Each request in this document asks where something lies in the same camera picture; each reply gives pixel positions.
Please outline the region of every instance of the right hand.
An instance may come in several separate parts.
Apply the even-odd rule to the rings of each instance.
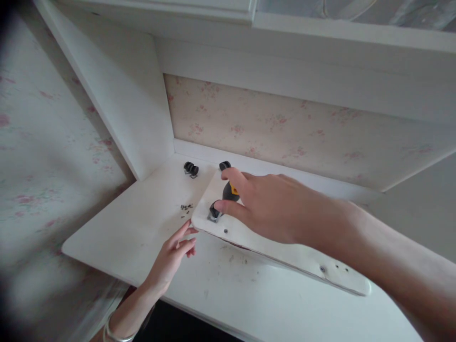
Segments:
[[[228,168],[222,179],[237,189],[244,205],[219,200],[214,208],[280,243],[300,243],[324,251],[343,236],[347,208],[354,207],[282,174],[258,177]]]

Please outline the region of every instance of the white board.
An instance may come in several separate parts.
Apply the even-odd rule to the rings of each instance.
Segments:
[[[249,256],[255,252],[257,257],[267,258],[269,263],[293,269],[352,294],[366,296],[371,293],[371,284],[365,276],[313,248],[268,240],[229,215],[223,215],[217,223],[208,220],[209,207],[221,199],[226,183],[221,180],[221,171],[215,172],[191,217],[196,229],[240,247]]]
[[[153,37],[49,0],[35,0],[136,179],[174,153]]]

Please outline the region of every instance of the white desk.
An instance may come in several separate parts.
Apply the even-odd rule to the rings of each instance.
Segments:
[[[199,166],[196,179],[184,162]],[[191,217],[218,165],[174,154],[136,182],[63,245],[63,252],[129,284],[149,273],[162,243]],[[296,272],[261,264],[215,237],[197,235],[164,300],[244,340],[420,341],[376,285],[357,297]]]

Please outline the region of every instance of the floral wallpaper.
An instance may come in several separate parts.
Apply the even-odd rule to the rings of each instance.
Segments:
[[[456,148],[456,127],[164,79],[176,138],[380,191]]]
[[[83,341],[119,284],[61,246],[134,177],[31,4],[13,19],[0,61],[0,266],[9,307],[37,341]]]

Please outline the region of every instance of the bracelet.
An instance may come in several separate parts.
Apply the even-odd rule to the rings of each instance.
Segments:
[[[108,320],[106,321],[106,323],[104,325],[105,327],[103,329],[103,342],[108,342],[106,340],[106,337],[108,337],[111,341],[114,341],[114,342],[131,342],[131,341],[133,341],[133,338],[135,337],[136,333],[134,333],[133,335],[131,335],[130,337],[127,337],[125,339],[120,339],[120,338],[114,336],[111,329],[109,329],[109,322],[110,322],[111,317],[113,316],[114,312],[115,311],[111,312],[111,314],[108,317]]]

